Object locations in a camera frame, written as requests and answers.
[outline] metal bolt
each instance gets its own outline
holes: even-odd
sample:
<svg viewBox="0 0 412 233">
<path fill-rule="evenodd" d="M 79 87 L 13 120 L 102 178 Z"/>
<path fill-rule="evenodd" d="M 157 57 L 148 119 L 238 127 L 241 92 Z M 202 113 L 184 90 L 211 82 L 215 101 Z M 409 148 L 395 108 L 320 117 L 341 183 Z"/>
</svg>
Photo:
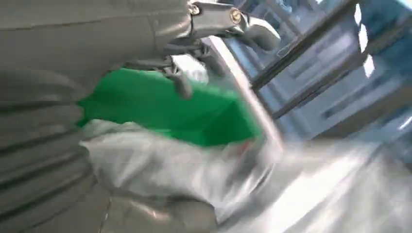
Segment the metal bolt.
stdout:
<svg viewBox="0 0 412 233">
<path fill-rule="evenodd" d="M 191 15 L 195 16 L 195 15 L 200 14 L 200 9 L 198 6 L 191 4 L 189 5 L 189 12 Z"/>
<path fill-rule="evenodd" d="M 240 23 L 241 19 L 242 19 L 242 13 L 238 9 L 233 9 L 230 12 L 230 20 L 233 23 L 238 24 Z"/>
</svg>

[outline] green bag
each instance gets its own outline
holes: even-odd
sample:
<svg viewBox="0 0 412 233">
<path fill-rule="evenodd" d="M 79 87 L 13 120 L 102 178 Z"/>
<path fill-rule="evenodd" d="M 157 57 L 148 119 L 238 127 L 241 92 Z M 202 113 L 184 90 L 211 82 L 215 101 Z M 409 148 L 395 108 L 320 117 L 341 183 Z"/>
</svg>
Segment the green bag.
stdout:
<svg viewBox="0 0 412 233">
<path fill-rule="evenodd" d="M 260 128 L 233 91 L 193 83 L 190 100 L 181 99 L 161 73 L 120 69 L 105 76 L 92 95 L 79 102 L 85 125 L 102 119 L 133 121 L 166 136 L 199 146 L 256 138 Z"/>
</svg>

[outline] metal frame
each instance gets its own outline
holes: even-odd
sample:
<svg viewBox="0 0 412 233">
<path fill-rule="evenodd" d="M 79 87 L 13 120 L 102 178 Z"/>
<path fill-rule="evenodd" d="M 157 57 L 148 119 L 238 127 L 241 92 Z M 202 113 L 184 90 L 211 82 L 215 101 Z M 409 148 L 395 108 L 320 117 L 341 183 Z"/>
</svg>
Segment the metal frame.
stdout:
<svg viewBox="0 0 412 233">
<path fill-rule="evenodd" d="M 410 104 L 412 104 L 412 86 L 406 85 L 345 118 L 315 136 L 314 139 L 347 137 L 354 132 L 360 131 L 378 118 L 387 117 L 397 109 Z"/>
<path fill-rule="evenodd" d="M 306 52 L 313 44 L 317 42 L 323 35 L 327 33 L 337 21 L 340 21 L 345 15 L 352 11 L 359 0 L 345 0 L 333 12 L 328 14 L 321 22 L 319 22 L 312 30 L 299 39 L 291 50 L 278 62 L 267 66 L 260 74 L 257 75 L 252 82 L 253 91 L 257 91 L 266 85 L 272 78 L 283 71 L 293 61 Z"/>
<path fill-rule="evenodd" d="M 410 27 L 412 27 L 411 17 L 398 24 L 387 26 L 387 30 L 381 36 L 368 43 L 368 46 L 363 53 L 360 53 L 358 50 L 355 51 L 348 58 L 346 58 L 340 66 L 336 67 L 327 75 L 317 80 L 313 85 L 307 87 L 305 90 L 294 96 L 281 109 L 273 113 L 272 117 L 274 119 L 278 119 L 293 108 L 300 106 L 302 103 L 313 100 L 315 97 L 320 95 L 323 90 L 326 90 L 328 87 L 334 85 L 348 72 L 361 66 L 366 60 L 368 54 L 379 53 L 382 49 L 399 38 Z"/>
</svg>

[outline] white plastic bag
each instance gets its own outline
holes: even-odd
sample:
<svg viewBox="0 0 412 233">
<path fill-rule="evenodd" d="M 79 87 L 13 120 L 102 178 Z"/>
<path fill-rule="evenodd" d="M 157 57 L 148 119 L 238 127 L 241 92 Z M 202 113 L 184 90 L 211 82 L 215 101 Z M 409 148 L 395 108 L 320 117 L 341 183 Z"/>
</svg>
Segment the white plastic bag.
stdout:
<svg viewBox="0 0 412 233">
<path fill-rule="evenodd" d="M 202 149 L 134 123 L 85 128 L 101 177 L 143 196 L 191 196 L 215 207 L 220 233 L 410 232 L 412 176 L 374 145 L 266 144 Z"/>
</svg>

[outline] metal pole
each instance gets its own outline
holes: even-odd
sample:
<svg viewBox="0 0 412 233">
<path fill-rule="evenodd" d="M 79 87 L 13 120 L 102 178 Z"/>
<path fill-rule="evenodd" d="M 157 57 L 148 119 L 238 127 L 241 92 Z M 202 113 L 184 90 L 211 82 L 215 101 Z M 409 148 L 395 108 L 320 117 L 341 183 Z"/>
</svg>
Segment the metal pole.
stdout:
<svg viewBox="0 0 412 233">
<path fill-rule="evenodd" d="M 260 74 L 257 75 L 252 83 L 253 91 L 257 91 L 266 85 L 272 78 L 283 71 L 299 56 L 306 52 L 313 44 L 315 44 L 323 35 L 326 34 L 336 22 L 341 20 L 345 15 L 352 11 L 359 0 L 346 0 L 332 13 L 328 14 L 321 22 L 308 31 L 301 39 L 297 41 L 295 46 L 278 62 L 267 66 Z"/>
</svg>

